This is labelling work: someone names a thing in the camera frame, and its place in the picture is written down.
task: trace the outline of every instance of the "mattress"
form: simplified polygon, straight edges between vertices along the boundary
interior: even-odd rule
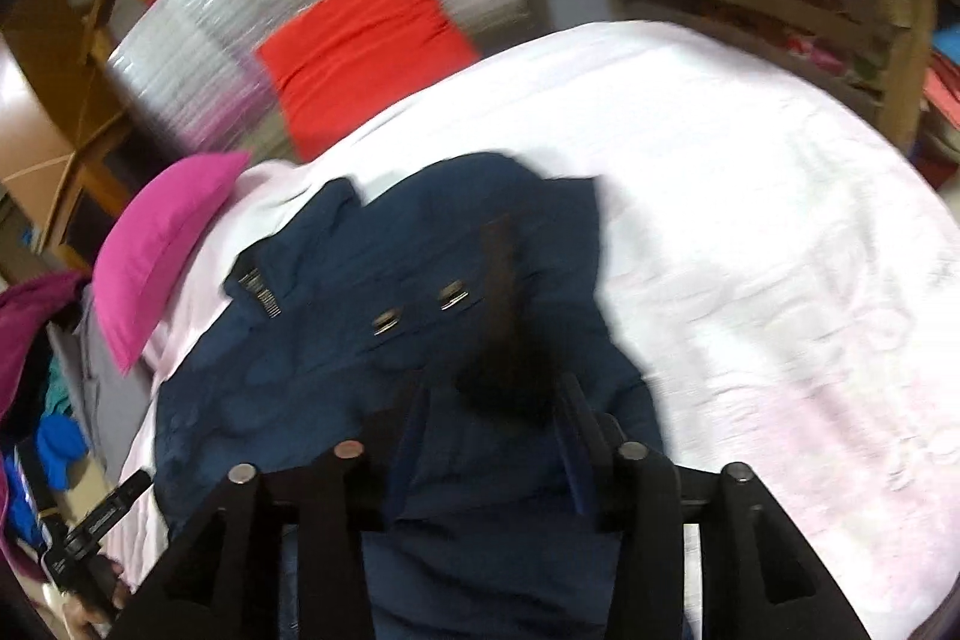
[[[908,637],[960,570],[960,229],[845,107],[692,31],[553,34],[406,98],[311,164],[246,172],[172,303],[162,372],[227,305],[216,281],[236,253],[323,183],[347,175],[373,199],[477,150],[599,178],[598,299],[649,371],[671,458],[751,463],[871,637]],[[152,415],[141,434],[125,474],[152,459]],[[139,545],[133,572],[124,561],[136,581],[164,544],[143,501],[107,550]],[[686,564],[699,630],[693,538]]]

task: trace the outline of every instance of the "zipper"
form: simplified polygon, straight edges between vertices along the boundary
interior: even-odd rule
[[[247,272],[240,278],[240,285],[256,296],[256,300],[263,305],[267,311],[267,316],[277,317],[280,314],[280,305],[277,304],[277,297],[274,292],[263,282],[263,275],[256,267]]]

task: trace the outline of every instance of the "pink pillow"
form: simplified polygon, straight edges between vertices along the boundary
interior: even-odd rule
[[[93,268],[93,300],[121,371],[143,352],[187,258],[250,153],[192,155],[160,172],[120,215]]]

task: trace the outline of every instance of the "green item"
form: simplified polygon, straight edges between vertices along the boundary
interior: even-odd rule
[[[70,404],[70,394],[66,389],[64,373],[61,372],[59,361],[56,357],[50,360],[50,368],[47,370],[47,393],[43,399],[43,414],[69,415],[73,413],[73,405]]]

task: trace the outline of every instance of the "silver bolt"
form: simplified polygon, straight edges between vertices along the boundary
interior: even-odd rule
[[[752,477],[754,477],[754,471],[743,463],[743,461],[733,461],[733,463],[727,464],[724,469],[736,482],[747,482],[747,480],[752,480]]]
[[[357,439],[344,439],[333,447],[333,455],[337,458],[359,458],[363,456],[363,443]]]
[[[626,458],[627,461],[643,461],[647,458],[649,449],[642,442],[624,442],[621,447],[616,449],[617,453],[620,453],[620,456]]]
[[[252,464],[237,464],[237,466],[232,467],[232,469],[227,472],[227,477],[229,477],[230,482],[243,485],[245,482],[251,482],[251,480],[256,477],[256,467]]]

